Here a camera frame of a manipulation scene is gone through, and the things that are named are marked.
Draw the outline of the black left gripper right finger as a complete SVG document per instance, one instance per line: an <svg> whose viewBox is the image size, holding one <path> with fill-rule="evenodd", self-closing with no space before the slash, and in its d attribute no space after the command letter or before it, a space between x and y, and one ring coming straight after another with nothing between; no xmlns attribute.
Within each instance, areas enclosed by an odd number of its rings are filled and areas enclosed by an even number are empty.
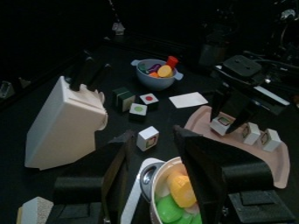
<svg viewBox="0 0 299 224"><path fill-rule="evenodd" d="M281 224L295 220L260 158L179 126L172 133L203 224Z"/></svg>

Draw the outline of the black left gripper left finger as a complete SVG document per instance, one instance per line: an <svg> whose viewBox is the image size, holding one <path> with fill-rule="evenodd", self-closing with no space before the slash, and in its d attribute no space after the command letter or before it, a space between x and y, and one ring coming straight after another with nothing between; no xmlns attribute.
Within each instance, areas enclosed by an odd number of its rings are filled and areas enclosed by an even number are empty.
<svg viewBox="0 0 299 224"><path fill-rule="evenodd" d="M64 170L45 224L120 224L133 143L128 130Z"/></svg>

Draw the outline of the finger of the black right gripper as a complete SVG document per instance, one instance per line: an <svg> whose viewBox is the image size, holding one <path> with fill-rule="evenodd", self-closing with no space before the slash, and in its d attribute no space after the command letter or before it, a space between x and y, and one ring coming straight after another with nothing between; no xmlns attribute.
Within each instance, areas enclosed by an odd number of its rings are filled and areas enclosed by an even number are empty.
<svg viewBox="0 0 299 224"><path fill-rule="evenodd" d="M232 104L233 108L237 110L237 114L232 124L225 131L227 134L233 132L245 122L248 122L257 112L257 102L251 98L237 97L232 101Z"/></svg>
<svg viewBox="0 0 299 224"><path fill-rule="evenodd" d="M213 119L219 115L228 98L229 90L225 87L220 87L212 96L209 119Z"/></svg>

